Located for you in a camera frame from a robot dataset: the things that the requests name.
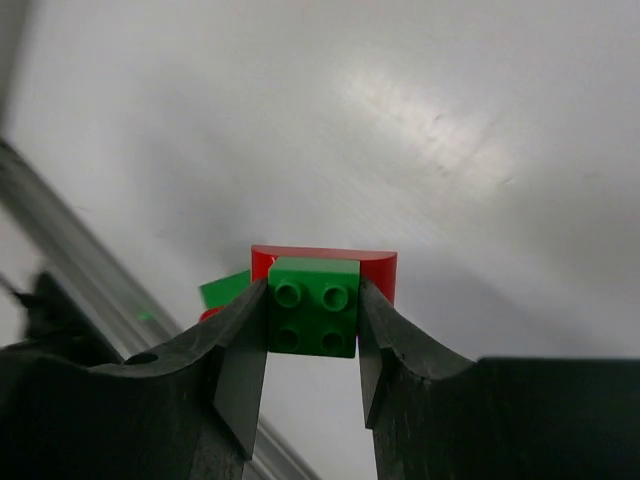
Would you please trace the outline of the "thin green lego plate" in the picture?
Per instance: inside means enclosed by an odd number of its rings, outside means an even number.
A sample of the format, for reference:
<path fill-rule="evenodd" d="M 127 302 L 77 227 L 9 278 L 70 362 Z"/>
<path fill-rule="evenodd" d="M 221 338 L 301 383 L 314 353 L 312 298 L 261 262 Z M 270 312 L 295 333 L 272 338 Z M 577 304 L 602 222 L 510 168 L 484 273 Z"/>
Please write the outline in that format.
<path fill-rule="evenodd" d="M 250 270 L 244 270 L 199 286 L 206 310 L 224 307 L 232 302 L 251 282 Z"/>

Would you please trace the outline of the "red long toothed lego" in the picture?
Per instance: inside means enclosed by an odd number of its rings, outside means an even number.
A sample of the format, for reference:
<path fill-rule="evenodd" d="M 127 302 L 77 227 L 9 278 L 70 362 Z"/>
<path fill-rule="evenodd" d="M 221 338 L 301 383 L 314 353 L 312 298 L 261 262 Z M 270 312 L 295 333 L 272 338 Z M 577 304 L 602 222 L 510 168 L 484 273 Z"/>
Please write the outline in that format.
<path fill-rule="evenodd" d="M 198 322 L 201 323 L 201 322 L 204 322 L 204 321 L 212 318 L 213 316 L 215 316 L 222 309 L 223 309 L 223 306 L 218 306 L 218 307 L 207 309 L 206 311 L 204 311 L 200 315 L 200 318 L 199 318 Z"/>

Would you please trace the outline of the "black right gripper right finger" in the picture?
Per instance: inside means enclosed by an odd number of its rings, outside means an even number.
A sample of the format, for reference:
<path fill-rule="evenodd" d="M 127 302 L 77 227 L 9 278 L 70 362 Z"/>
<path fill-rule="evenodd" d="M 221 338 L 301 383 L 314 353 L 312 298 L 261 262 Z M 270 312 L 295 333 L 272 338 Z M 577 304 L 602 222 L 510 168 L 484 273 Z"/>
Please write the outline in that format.
<path fill-rule="evenodd" d="M 365 424 L 381 479 L 635 479 L 639 364 L 469 360 L 359 289 Z"/>

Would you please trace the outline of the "green lego brick stack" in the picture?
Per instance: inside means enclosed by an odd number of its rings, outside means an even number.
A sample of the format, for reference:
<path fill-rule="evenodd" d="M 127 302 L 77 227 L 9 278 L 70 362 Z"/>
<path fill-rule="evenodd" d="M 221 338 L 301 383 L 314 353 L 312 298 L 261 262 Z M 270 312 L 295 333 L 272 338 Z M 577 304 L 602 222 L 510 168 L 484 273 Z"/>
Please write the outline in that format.
<path fill-rule="evenodd" d="M 359 284 L 356 260 L 278 258 L 268 273 L 269 350 L 354 357 Z"/>

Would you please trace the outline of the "red square lego brick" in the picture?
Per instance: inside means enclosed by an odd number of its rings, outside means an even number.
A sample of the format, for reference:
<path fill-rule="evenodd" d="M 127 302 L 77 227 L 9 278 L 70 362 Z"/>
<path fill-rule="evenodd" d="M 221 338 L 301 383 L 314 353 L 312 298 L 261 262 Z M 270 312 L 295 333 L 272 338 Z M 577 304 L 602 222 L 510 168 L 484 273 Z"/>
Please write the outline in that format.
<path fill-rule="evenodd" d="M 398 254 L 394 251 L 252 245 L 251 280 L 267 277 L 269 269 L 279 257 L 359 261 L 360 274 L 373 282 L 386 299 L 394 304 L 398 264 Z"/>

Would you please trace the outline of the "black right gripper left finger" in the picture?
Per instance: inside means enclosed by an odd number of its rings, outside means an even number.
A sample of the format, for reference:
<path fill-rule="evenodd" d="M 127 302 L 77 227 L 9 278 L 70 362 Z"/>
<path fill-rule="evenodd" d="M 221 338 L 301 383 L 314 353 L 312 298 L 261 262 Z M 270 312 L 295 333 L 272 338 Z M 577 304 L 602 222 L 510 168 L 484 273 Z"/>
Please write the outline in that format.
<path fill-rule="evenodd" d="M 266 369 L 267 287 L 117 362 L 86 324 L 57 318 L 1 351 L 5 479 L 239 479 L 257 433 Z"/>

